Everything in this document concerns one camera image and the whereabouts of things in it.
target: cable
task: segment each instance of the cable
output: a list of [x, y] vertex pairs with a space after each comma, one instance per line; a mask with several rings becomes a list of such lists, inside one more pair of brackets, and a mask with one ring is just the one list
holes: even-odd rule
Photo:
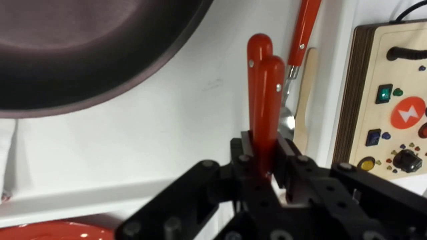
[[395, 19], [394, 22], [402, 22], [402, 19], [403, 19], [406, 15], [409, 15], [411, 11], [414, 11], [415, 9], [418, 9], [418, 7], [423, 6], [423, 5], [427, 5], [427, 0], [423, 0], [423, 1], [419, 1], [419, 2], [417, 2], [417, 3], [414, 3], [414, 5], [411, 5], [409, 9], [406, 9], [405, 11], [402, 11], [402, 13], [397, 17], [397, 19]]

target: green button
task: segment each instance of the green button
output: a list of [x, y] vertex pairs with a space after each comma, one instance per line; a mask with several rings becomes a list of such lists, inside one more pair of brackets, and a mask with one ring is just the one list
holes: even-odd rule
[[375, 102], [377, 103], [389, 102], [390, 97], [391, 97], [391, 89], [393, 89], [393, 83], [386, 83], [386, 85], [378, 86]]
[[397, 89], [393, 90], [393, 94], [394, 95], [402, 95], [403, 90], [401, 87], [397, 87]]

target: red plate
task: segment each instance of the red plate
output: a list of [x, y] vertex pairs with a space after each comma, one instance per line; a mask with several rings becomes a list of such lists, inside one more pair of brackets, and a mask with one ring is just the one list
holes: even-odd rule
[[70, 221], [0, 229], [2, 240], [114, 240], [110, 229]]

